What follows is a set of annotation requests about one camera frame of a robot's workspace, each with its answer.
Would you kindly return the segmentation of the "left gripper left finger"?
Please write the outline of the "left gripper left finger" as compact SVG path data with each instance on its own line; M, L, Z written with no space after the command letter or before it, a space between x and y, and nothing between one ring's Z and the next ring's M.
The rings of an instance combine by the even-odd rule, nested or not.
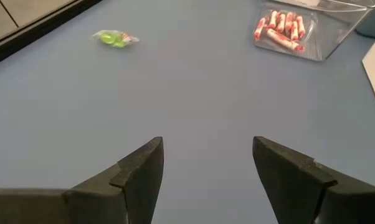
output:
M64 193L70 224L151 224L163 179L163 138Z

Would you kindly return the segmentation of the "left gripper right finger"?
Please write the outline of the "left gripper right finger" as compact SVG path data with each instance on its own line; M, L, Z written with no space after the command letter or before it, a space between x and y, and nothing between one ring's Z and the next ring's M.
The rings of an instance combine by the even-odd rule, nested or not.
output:
M375 186L262 136L252 154L278 224L375 224Z

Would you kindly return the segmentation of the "Smarties candy roll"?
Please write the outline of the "Smarties candy roll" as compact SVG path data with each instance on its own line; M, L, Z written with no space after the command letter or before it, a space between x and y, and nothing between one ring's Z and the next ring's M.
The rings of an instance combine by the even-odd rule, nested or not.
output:
M256 28L254 29L254 41L258 41L260 39L262 30L264 28L264 25L266 24L267 19L265 17L261 18L258 23Z
M277 25L277 17L278 17L278 12L277 11L272 11L270 15L270 20L268 23L268 27L271 29L274 29Z
M290 37L291 40L298 40L298 23L295 20L295 15L292 12L288 12L285 21L285 33Z
M306 34L306 29L305 29L305 26L304 26L303 17L302 16L297 16L296 17L296 22L298 24L298 36L299 36L299 39L302 39L302 38L304 38L304 36Z
M276 26L276 31L278 33L282 33L285 30L285 21L286 21L286 15L279 12L277 14L277 26Z
M283 47L285 47L289 50L296 51L296 52L304 52L305 51L304 46L290 40L288 37L285 37L284 35L276 32L273 29L267 29L266 35L269 38L271 38L272 40L274 40L276 43L282 45Z

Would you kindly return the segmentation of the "green candy clear wrapper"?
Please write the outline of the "green candy clear wrapper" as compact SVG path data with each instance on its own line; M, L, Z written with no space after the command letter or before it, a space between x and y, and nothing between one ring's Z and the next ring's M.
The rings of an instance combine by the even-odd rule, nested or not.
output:
M116 48L123 48L140 41L139 38L119 30L100 30L92 37L103 44Z

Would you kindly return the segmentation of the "clear plastic container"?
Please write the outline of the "clear plastic container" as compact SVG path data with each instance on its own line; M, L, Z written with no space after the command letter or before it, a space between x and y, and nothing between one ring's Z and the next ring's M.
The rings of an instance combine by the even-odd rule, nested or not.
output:
M313 61L327 59L348 34L375 9L375 0L262 0L258 21L265 17L266 24L260 39L254 45L283 54ZM272 11L287 16L292 12L303 17L306 34L294 41L304 46L304 52L289 50L266 35Z

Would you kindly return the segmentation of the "teal plastic bin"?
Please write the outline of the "teal plastic bin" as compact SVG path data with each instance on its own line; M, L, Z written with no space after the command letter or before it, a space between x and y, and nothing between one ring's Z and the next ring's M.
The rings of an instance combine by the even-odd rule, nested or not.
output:
M366 15L355 28L355 31L359 35L375 39L375 9Z

